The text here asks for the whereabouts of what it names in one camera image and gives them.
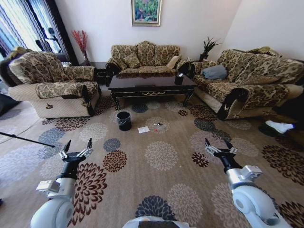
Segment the white wall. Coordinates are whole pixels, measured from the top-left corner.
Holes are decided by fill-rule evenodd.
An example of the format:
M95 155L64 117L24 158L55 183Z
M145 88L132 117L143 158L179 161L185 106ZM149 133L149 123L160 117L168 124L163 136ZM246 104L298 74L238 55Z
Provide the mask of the white wall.
M270 46L304 60L304 0L242 0L222 45L251 50Z
M83 56L71 30L88 33L91 61L107 61L113 44L136 45L144 40L176 44L184 58L199 58L207 36L224 40L241 0L162 0L160 27L132 27L130 0L56 0L79 62ZM210 52L219 55L220 45Z

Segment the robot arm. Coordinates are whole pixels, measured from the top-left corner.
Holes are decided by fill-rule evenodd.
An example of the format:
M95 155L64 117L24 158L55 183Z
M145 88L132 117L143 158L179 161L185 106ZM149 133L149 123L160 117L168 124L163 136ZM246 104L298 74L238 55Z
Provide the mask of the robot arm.
M235 207L253 228L291 228L275 209L270 197L254 184L254 180L263 172L257 166L241 167L234 160L237 149L229 142L225 143L228 149L218 149L206 139L206 151L221 159Z
M67 153L70 144L71 140L59 152L65 163L63 172L56 180L41 181L36 188L38 191L47 192L50 200L36 211L30 222L31 228L66 228L72 218L78 165L90 156L93 150L92 139L81 152Z

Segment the black bucket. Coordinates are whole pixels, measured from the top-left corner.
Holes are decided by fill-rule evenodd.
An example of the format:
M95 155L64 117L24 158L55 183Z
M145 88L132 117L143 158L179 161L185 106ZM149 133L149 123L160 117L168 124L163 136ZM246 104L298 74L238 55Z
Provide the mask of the black bucket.
M130 113L120 112L117 114L118 127L122 131L128 131L131 129L131 118Z

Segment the curtain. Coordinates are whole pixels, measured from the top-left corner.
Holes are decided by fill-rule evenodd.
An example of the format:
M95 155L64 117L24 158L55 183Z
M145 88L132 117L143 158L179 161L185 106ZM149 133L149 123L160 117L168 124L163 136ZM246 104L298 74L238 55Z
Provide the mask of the curtain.
M0 49L6 54L16 46L62 53L52 27L43 0L0 0Z

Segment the loveseat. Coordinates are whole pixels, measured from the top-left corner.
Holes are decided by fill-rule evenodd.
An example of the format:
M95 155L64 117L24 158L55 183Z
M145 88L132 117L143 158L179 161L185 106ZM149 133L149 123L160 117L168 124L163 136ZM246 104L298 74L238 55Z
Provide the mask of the loveseat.
M125 63L124 58L135 55L140 66L130 68ZM137 45L113 45L111 47L112 57L106 64L107 75L111 78L117 74L137 74L137 73L187 73L189 62L179 59L173 69L166 67L173 56L180 56L180 47L177 45L155 45L149 41L144 41Z
M9 95L30 101L40 118L92 116L101 95L94 67L63 67L50 52L30 51L3 60L0 74Z
M210 80L201 74L219 64L227 71L225 79ZM303 76L302 61L239 50L223 51L216 62L193 62L189 69L198 85L195 94L221 120L269 115L274 106L303 92L301 85L295 85Z

